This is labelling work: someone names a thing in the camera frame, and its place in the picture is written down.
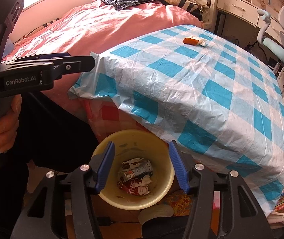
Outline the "person left hand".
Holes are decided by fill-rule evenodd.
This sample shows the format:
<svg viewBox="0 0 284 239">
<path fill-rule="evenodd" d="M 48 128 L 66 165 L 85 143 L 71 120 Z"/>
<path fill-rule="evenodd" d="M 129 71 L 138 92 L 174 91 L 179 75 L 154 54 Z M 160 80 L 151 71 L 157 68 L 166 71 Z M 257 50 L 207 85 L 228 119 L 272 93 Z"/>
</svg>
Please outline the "person left hand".
<svg viewBox="0 0 284 239">
<path fill-rule="evenodd" d="M 21 95 L 16 95 L 11 101 L 10 110 L 0 118 L 0 153 L 8 151 L 14 145 L 19 127 L 21 104 Z"/>
</svg>

